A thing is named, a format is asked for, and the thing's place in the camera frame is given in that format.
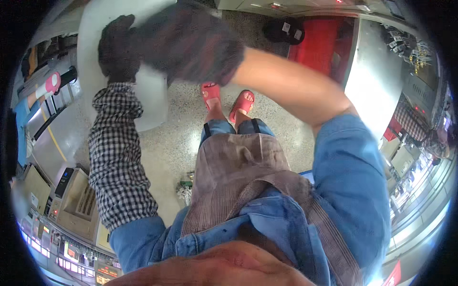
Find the blue shirt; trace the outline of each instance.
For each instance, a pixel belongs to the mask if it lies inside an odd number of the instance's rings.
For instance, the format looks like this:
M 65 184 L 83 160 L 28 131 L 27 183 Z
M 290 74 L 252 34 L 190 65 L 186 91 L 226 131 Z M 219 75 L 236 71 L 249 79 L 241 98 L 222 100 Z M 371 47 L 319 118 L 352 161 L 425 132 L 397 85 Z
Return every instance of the blue shirt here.
M 337 116 L 325 123 L 315 144 L 313 197 L 327 212 L 362 270 L 365 283 L 381 267 L 391 234 L 382 158 L 358 117 Z M 110 245 L 125 273 L 174 256 L 193 256 L 235 240 L 251 224 L 276 243 L 317 285 L 334 284 L 317 231 L 300 206 L 270 187 L 243 207 L 239 216 L 200 233 L 180 237 L 187 208 L 165 228 L 159 216 L 115 228 Z

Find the black and white checkered sleeve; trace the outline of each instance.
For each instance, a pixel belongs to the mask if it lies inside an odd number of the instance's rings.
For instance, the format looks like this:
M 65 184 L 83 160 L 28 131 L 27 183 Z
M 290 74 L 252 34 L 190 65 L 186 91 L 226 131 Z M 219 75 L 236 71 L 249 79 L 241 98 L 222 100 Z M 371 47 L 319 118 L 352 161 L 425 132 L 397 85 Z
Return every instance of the black and white checkered sleeve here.
M 115 228 L 144 217 L 157 216 L 158 204 L 140 163 L 141 150 L 134 119 L 142 105 L 134 83 L 110 83 L 93 100 L 97 117 L 89 135 L 91 173 L 102 224 Z

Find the pink slipper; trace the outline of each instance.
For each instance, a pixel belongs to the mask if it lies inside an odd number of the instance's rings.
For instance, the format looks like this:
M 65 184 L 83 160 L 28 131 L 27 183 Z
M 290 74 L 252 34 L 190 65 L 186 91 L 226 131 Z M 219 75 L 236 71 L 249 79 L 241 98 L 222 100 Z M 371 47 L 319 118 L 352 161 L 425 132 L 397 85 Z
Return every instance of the pink slipper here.
M 212 84 L 212 82 L 204 82 L 201 84 L 202 98 L 205 106 L 207 107 L 207 110 L 210 110 L 210 107 L 207 104 L 207 100 L 212 98 L 219 98 L 221 101 L 221 97 L 219 95 L 219 85 L 215 84 L 214 86 L 209 86 L 210 84 Z
M 253 98 L 253 102 L 245 98 L 245 92 L 248 92 L 251 95 L 251 97 Z M 248 114 L 251 111 L 251 109 L 253 108 L 254 103 L 255 103 L 255 95 L 247 89 L 243 90 L 239 94 L 239 97 L 237 97 L 234 107 L 232 108 L 232 111 L 229 114 L 230 121 L 235 123 L 235 113 L 239 109 L 245 110 L 246 113 Z

